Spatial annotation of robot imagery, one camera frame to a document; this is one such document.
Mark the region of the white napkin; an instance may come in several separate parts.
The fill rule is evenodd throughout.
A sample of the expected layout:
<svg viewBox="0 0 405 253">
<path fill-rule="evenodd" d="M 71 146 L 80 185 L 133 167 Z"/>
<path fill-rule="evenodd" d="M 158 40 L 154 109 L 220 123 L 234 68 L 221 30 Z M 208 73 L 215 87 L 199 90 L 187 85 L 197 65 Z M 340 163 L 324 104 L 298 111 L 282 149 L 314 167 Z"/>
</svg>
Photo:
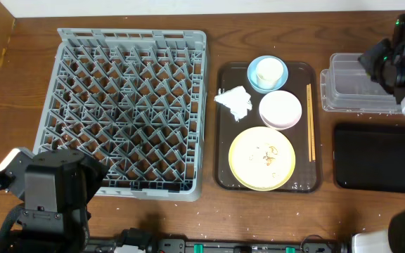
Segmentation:
<svg viewBox="0 0 405 253">
<path fill-rule="evenodd" d="M 243 86 L 237 86 L 228 91 L 221 91 L 214 97 L 214 101 L 221 103 L 230 110 L 234 119 L 239 122 L 252 109 L 251 95 Z"/>
</svg>

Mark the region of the pink white bowl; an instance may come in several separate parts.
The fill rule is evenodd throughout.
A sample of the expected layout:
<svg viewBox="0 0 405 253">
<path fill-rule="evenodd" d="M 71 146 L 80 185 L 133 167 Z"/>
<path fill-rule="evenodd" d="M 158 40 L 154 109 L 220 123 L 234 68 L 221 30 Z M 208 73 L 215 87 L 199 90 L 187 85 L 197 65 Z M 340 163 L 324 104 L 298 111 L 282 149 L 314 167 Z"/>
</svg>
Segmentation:
<svg viewBox="0 0 405 253">
<path fill-rule="evenodd" d="M 272 91 L 259 103 L 259 116 L 263 123 L 275 130 L 295 126 L 302 116 L 299 99 L 288 91 Z"/>
</svg>

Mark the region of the light blue bowl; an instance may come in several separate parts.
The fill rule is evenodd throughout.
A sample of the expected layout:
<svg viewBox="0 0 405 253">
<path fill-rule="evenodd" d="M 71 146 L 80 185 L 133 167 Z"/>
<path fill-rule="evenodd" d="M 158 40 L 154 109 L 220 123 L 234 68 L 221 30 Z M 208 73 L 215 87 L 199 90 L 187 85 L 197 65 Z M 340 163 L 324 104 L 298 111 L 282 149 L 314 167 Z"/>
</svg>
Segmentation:
<svg viewBox="0 0 405 253">
<path fill-rule="evenodd" d="M 261 89 L 257 85 L 256 66 L 261 59 L 267 58 L 267 57 L 276 58 L 276 59 L 280 60 L 283 64 L 283 69 L 284 69 L 282 77 L 279 79 L 277 85 L 273 89 Z M 289 71 L 288 71 L 287 65 L 280 58 L 277 58 L 276 56 L 260 56 L 258 58 L 255 58 L 249 64 L 249 66 L 247 68 L 247 78 L 248 78 L 249 82 L 251 83 L 252 88 L 259 93 L 269 93 L 271 91 L 280 89 L 287 82 L 288 75 L 289 75 Z"/>
</svg>

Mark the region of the white plastic cup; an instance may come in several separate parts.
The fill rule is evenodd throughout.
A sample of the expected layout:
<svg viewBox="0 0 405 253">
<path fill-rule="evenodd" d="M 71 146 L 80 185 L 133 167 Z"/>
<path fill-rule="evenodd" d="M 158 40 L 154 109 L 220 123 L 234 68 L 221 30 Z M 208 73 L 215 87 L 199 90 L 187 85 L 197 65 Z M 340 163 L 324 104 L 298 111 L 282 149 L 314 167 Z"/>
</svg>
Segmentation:
<svg viewBox="0 0 405 253">
<path fill-rule="evenodd" d="M 283 64 L 276 58 L 263 58 L 256 66 L 257 85 L 261 89 L 273 89 L 283 75 Z"/>
</svg>

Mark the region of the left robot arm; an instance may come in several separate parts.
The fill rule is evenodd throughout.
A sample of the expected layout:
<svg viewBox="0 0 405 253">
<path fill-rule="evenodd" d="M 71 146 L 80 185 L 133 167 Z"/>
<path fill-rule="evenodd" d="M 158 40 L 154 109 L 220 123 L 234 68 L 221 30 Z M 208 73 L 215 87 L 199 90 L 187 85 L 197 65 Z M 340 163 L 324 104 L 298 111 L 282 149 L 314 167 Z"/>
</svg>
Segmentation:
<svg viewBox="0 0 405 253">
<path fill-rule="evenodd" d="M 78 150 L 37 155 L 13 149 L 0 164 L 0 190 L 21 200 L 0 228 L 0 252 L 81 252 L 89 241 L 87 205 L 108 166 Z"/>
</svg>

